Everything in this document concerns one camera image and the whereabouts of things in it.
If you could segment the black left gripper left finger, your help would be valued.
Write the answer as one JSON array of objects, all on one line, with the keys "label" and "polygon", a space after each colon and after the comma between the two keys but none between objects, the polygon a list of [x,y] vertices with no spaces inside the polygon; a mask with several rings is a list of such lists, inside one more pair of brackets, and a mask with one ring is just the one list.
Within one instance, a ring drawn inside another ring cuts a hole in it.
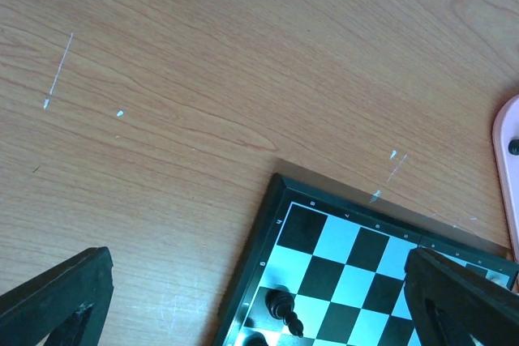
[{"label": "black left gripper left finger", "polygon": [[2,345],[97,345],[113,296],[113,261],[91,247],[1,295]]}]

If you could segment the black chess piece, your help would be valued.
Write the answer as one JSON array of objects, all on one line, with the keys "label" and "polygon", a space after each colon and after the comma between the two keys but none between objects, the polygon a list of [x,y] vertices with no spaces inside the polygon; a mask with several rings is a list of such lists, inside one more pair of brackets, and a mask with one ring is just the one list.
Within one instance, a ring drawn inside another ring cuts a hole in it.
[{"label": "black chess piece", "polygon": [[255,332],[251,335],[249,335],[244,341],[243,346],[268,346],[268,342],[265,339],[264,335]]},{"label": "black chess piece", "polygon": [[265,304],[269,314],[274,319],[281,320],[291,335],[303,337],[304,326],[295,313],[295,300],[290,292],[270,289],[265,297]]}]

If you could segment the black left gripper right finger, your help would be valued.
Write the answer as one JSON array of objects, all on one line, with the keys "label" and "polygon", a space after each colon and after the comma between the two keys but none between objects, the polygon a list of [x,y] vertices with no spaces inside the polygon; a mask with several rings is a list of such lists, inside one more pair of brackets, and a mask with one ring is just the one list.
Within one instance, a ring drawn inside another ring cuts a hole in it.
[{"label": "black left gripper right finger", "polygon": [[422,345],[518,344],[518,295],[434,250],[410,251],[404,292]]}]

